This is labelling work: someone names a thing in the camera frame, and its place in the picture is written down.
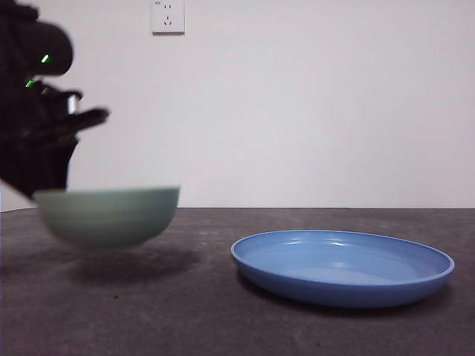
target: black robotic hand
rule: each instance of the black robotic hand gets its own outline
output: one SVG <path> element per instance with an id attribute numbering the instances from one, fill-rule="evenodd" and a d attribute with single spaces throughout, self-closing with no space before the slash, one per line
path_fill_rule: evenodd
<path id="1" fill-rule="evenodd" d="M 108 116 L 102 108 L 77 113 L 80 92 L 34 80 L 62 75 L 73 61 L 65 32 L 37 19 L 37 9 L 0 0 L 0 179 L 29 198 L 66 188 L 77 131 Z"/>

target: blue plastic plate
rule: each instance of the blue plastic plate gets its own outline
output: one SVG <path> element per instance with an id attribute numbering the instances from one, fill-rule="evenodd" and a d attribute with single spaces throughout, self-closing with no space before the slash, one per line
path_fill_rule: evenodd
<path id="1" fill-rule="evenodd" d="M 440 289 L 455 267 L 420 243 L 345 231 L 256 234 L 235 242 L 231 254 L 240 272 L 268 291 L 345 308 L 416 302 Z"/>

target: dark gray table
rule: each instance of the dark gray table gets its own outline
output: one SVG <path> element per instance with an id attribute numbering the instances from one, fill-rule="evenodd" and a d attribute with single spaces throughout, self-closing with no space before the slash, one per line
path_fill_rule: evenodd
<path id="1" fill-rule="evenodd" d="M 456 271 L 410 306 L 345 310 L 248 283 L 229 255 L 262 231 L 386 234 L 449 253 Z M 87 252 L 52 238 L 35 209 L 1 214 L 5 356 L 475 355 L 475 210 L 179 209 L 158 238 Z"/>

